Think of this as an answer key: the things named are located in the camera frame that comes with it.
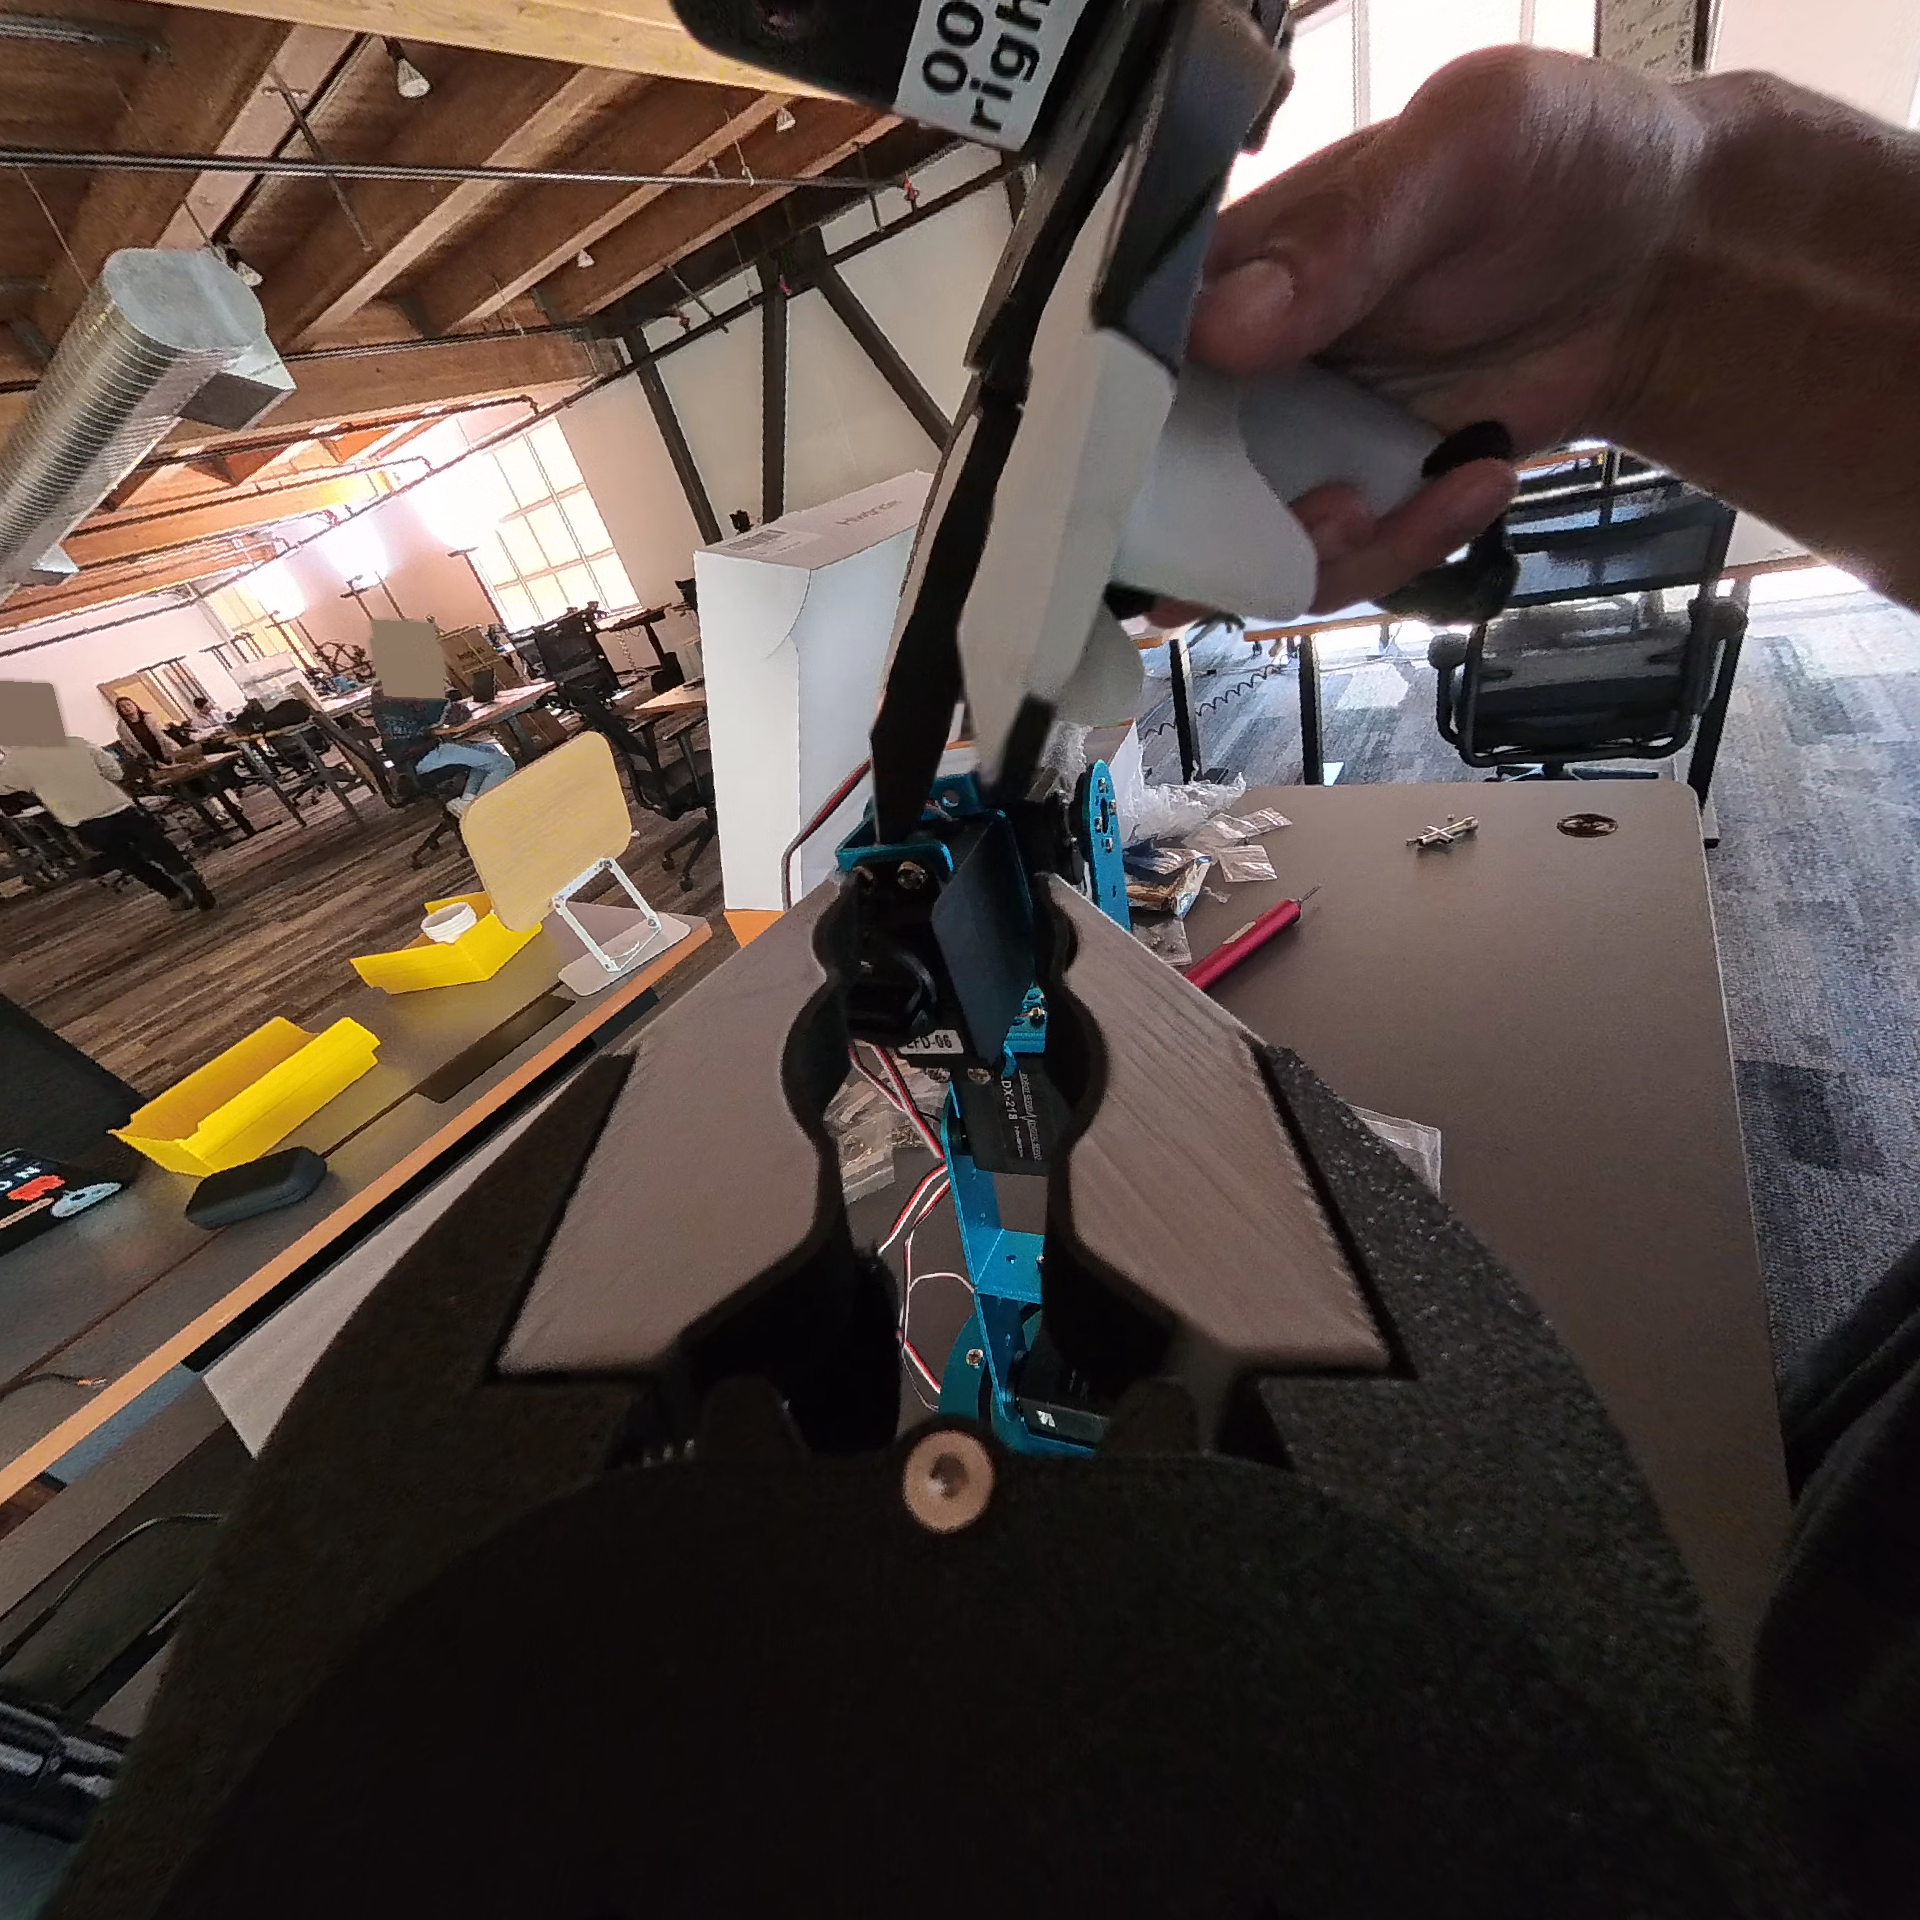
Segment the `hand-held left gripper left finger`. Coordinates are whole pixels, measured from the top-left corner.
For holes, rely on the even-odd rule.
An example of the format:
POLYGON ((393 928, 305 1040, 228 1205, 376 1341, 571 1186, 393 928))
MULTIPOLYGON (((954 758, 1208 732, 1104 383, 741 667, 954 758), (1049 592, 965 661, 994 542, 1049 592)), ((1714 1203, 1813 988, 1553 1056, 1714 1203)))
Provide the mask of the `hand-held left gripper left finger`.
POLYGON ((499 1372, 635 1375, 649 1440, 754 1375, 818 1451, 892 1445, 895 1284, 856 1248, 826 1108, 858 912, 824 880, 644 1026, 499 1372))

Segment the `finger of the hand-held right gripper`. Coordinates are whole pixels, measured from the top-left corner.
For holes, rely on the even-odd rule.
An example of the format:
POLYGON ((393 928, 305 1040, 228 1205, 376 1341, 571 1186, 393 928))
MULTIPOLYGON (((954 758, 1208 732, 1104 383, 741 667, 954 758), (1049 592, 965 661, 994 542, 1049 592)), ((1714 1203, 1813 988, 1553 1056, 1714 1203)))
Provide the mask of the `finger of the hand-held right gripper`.
POLYGON ((957 618, 992 525, 1021 403, 973 375, 914 542, 890 667, 871 730, 876 834, 921 821, 962 699, 957 618))
POLYGON ((1056 719, 1116 725, 1144 667, 1109 610, 1124 520, 1176 392, 1172 372, 1093 325, 1098 262, 1074 261, 1042 311, 1015 443, 957 622, 980 772, 1025 791, 1056 719))

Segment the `blue toy robot arm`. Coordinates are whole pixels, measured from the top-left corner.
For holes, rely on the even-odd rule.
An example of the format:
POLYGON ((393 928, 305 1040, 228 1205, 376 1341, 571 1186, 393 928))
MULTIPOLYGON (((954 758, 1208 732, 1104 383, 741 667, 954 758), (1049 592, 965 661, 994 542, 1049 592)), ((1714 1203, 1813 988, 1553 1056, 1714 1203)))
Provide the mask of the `blue toy robot arm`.
POLYGON ((1084 1456, 1109 1404, 1061 1355, 1042 1309, 1042 1228, 1001 1213, 1001 1186, 1047 1203, 1069 1108, 1053 1083, 1041 980, 1039 888, 1065 877, 1130 928, 1114 770, 1095 758, 1068 799, 992 806, 977 775, 936 780, 917 828, 897 838, 868 812, 837 850, 856 964, 845 988, 852 1064, 913 1108, 905 1070, 945 1075, 938 1119, 914 1111, 933 1159, 901 1203, 880 1258, 901 1255, 901 1355, 939 1413, 1008 1448, 1084 1456), (951 1206, 970 1314, 946 1359, 914 1339, 914 1236, 951 1206))

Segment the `office desk with wooden edge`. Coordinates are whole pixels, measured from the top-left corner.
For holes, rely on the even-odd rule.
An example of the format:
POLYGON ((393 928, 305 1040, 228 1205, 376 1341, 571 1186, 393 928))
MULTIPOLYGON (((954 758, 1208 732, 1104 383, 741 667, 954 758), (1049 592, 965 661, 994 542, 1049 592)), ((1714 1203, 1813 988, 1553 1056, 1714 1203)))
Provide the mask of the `office desk with wooden edge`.
POLYGON ((185 1219, 193 1181, 147 1170, 7 1255, 3 1498, 51 1483, 155 1382, 225 1354, 721 949, 692 916, 680 944, 591 998, 562 990, 564 956, 540 932, 475 988, 349 997, 381 1050, 296 1135, 328 1162, 303 1203, 205 1232, 185 1219))

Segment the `person's right hand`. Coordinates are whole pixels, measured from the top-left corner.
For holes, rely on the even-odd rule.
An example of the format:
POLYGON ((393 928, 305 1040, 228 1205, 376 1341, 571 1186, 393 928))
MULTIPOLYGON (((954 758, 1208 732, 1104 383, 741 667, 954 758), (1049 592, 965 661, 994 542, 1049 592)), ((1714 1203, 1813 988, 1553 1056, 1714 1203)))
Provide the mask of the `person's right hand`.
POLYGON ((1219 219, 1188 330, 1223 375, 1316 364, 1519 455, 1626 418, 1627 334, 1706 133, 1679 87, 1570 55, 1465 55, 1389 119, 1219 219))

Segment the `white and orange cardboard box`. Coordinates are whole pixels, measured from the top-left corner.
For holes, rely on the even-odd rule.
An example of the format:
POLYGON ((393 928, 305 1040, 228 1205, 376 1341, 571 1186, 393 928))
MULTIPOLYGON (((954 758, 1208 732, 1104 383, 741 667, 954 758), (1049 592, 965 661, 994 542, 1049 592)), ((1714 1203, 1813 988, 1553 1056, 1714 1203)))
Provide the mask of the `white and orange cardboard box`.
POLYGON ((728 924, 783 910, 783 850, 868 757, 901 588, 933 478, 905 470, 696 560, 728 924))

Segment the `clear plastic bag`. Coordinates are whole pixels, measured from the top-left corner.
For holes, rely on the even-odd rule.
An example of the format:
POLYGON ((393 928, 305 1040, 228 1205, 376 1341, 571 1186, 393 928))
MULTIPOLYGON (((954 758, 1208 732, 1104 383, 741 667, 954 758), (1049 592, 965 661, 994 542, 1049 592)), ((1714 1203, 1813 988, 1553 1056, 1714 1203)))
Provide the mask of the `clear plastic bag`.
POLYGON ((1348 1111, 1380 1142, 1385 1142, 1423 1181, 1440 1195, 1445 1189, 1445 1139, 1442 1132, 1423 1119, 1388 1115, 1356 1101, 1348 1111))

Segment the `red screwdriver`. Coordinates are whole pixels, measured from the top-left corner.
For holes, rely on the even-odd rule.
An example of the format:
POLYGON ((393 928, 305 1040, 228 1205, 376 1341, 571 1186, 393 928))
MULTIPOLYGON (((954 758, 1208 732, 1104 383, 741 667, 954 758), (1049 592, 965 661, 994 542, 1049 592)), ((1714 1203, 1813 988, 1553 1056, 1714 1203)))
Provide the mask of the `red screwdriver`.
POLYGON ((1236 928, 1235 935, 1219 944, 1213 951, 1191 959, 1181 968, 1184 978, 1196 990, 1212 992, 1220 980, 1226 980, 1245 962, 1250 962, 1261 949, 1271 947, 1276 939, 1293 931, 1306 914, 1306 904, 1319 892, 1321 887, 1315 884, 1307 888, 1306 895, 1283 898, 1276 904, 1267 907, 1257 919, 1236 928))

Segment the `yellow plastic bin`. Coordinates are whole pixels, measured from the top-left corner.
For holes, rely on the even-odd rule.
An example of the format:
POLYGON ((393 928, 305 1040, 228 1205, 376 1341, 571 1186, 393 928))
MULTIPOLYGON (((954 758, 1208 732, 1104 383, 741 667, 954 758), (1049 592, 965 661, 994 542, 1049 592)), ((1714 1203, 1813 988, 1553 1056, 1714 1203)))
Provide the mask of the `yellow plastic bin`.
POLYGON ((443 988, 461 988, 492 980, 506 968, 516 952, 521 952, 540 932, 533 928, 506 928, 492 910, 488 893, 471 893, 485 916, 477 928, 453 947, 435 947, 417 935, 407 947, 395 951, 362 952, 349 959, 353 968, 363 983, 387 995, 428 992, 443 988))
POLYGON ((377 1034, 353 1018, 322 1030, 275 1018, 138 1108, 112 1139, 178 1175, 265 1157, 377 1064, 377 1034))

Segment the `wooden panel stand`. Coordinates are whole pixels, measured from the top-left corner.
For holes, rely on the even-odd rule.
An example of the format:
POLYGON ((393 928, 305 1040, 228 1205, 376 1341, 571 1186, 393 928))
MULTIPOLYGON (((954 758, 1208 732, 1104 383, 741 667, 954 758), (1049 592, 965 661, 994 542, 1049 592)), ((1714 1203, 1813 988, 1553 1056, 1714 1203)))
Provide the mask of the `wooden panel stand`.
POLYGON ((579 1000, 644 968, 674 967, 708 939, 699 919, 653 910, 619 860, 633 822, 611 746, 581 733, 475 799, 461 838, 492 912, 540 931, 579 1000))

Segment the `black oval case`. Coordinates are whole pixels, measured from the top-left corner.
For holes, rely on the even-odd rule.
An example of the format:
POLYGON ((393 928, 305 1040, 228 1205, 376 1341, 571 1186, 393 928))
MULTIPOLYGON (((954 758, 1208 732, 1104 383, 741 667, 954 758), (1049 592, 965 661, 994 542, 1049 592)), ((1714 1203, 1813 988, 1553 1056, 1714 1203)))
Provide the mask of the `black oval case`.
POLYGON ((322 1152, 292 1144, 203 1176, 184 1206, 189 1224, 223 1232, 256 1216, 303 1205, 328 1179, 322 1152))

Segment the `black office chair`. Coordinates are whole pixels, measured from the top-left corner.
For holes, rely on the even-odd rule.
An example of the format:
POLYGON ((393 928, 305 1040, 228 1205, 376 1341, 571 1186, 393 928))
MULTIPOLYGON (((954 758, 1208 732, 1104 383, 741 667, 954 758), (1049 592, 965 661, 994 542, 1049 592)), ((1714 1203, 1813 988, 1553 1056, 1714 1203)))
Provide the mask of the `black office chair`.
POLYGON ((1436 725, 1488 778, 1656 778, 1689 749, 1713 792, 1746 632, 1722 592, 1738 510, 1675 478, 1545 500, 1508 538, 1519 582, 1473 632, 1436 636, 1436 725))

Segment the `black laptop with stickers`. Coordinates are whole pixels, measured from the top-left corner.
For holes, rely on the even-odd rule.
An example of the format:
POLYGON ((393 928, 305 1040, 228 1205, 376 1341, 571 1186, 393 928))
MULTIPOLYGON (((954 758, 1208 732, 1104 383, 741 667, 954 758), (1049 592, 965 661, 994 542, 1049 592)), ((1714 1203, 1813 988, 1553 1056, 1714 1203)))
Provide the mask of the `black laptop with stickers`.
POLYGON ((3 1253, 72 1223, 133 1183, 119 1139, 145 1094, 3 998, 3 1253))

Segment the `black bag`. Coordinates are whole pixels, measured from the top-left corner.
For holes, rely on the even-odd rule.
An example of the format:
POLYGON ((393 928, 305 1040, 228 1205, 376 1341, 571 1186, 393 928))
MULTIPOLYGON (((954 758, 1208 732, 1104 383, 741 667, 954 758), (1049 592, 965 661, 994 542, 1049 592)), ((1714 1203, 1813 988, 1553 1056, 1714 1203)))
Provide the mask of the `black bag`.
POLYGON ((79 1842, 112 1795, 131 1740, 3 1701, 3 1828, 79 1842))

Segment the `silver air duct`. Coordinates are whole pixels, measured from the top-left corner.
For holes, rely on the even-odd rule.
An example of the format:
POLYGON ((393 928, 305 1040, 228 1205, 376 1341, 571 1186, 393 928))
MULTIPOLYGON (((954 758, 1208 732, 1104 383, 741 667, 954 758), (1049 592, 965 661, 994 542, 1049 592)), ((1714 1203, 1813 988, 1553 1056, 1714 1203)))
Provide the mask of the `silver air duct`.
POLYGON ((242 429, 296 392, 265 316, 217 256, 107 256, 3 451, 3 595, 63 586, 63 540, 181 423, 242 429))

